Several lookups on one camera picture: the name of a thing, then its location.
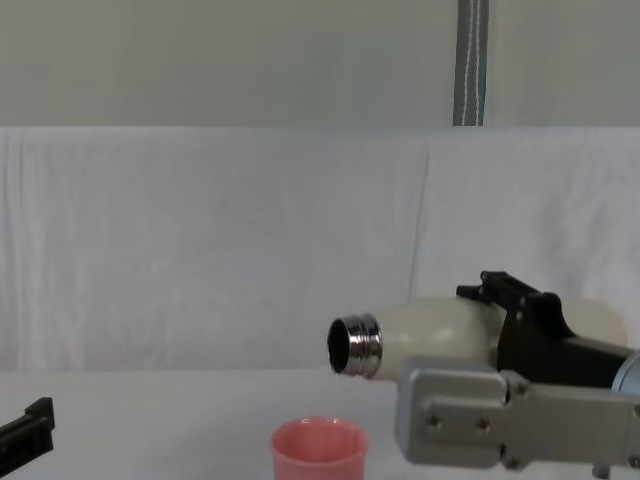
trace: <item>black clamp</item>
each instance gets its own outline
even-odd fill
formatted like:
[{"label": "black clamp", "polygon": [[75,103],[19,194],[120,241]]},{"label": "black clamp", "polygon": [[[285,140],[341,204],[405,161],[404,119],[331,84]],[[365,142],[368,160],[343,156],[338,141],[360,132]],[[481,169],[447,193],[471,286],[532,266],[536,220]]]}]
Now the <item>black clamp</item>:
[{"label": "black clamp", "polygon": [[24,416],[0,427],[0,477],[53,450],[53,401],[44,397],[28,406]]},{"label": "black clamp", "polygon": [[506,311],[498,342],[498,370],[531,382],[611,388],[633,350],[576,335],[555,293],[540,292],[506,272],[482,272],[479,286],[459,286],[462,298]]}]

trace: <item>white bottle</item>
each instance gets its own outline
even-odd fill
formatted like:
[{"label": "white bottle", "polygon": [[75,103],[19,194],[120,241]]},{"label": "white bottle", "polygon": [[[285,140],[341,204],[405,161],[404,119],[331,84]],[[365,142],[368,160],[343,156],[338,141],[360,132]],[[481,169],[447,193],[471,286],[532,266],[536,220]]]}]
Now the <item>white bottle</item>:
[{"label": "white bottle", "polygon": [[[563,300],[569,327],[582,337],[626,346],[622,319],[594,300]],[[327,337],[331,368],[372,380],[396,380],[412,356],[494,364],[505,311],[464,298],[421,298],[374,314],[335,320]]]}]

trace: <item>cup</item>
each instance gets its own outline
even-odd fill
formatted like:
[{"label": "cup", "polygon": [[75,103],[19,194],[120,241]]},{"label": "cup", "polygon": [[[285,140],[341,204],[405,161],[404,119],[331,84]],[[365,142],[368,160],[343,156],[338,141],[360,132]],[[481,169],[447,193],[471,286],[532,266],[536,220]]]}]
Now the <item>cup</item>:
[{"label": "cup", "polygon": [[359,426],[331,417],[281,425],[271,436],[275,480],[363,480],[369,439]]}]

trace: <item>bottle opening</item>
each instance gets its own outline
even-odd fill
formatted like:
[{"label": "bottle opening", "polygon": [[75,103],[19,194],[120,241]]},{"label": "bottle opening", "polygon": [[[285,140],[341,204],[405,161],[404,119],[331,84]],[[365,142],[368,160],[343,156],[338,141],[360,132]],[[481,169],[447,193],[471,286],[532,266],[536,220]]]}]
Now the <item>bottle opening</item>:
[{"label": "bottle opening", "polygon": [[327,335],[331,369],[342,375],[372,378],[382,361],[382,336],[373,315],[334,320]]},{"label": "bottle opening", "polygon": [[329,364],[335,373],[342,373],[349,361],[349,331],[341,319],[334,320],[327,335]]}]

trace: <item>white table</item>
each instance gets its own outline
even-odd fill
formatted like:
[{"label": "white table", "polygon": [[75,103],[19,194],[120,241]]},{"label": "white table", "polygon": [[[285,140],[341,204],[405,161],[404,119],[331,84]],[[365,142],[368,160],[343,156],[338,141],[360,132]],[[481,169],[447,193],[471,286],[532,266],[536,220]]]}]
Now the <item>white table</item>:
[{"label": "white table", "polygon": [[[0,374],[0,421],[53,397],[55,450],[13,480],[272,478],[268,440],[286,420],[334,415],[367,429],[367,480],[511,478],[501,467],[409,465],[393,439],[395,385],[327,369]],[[521,478],[590,478],[588,467],[538,466]]]}]

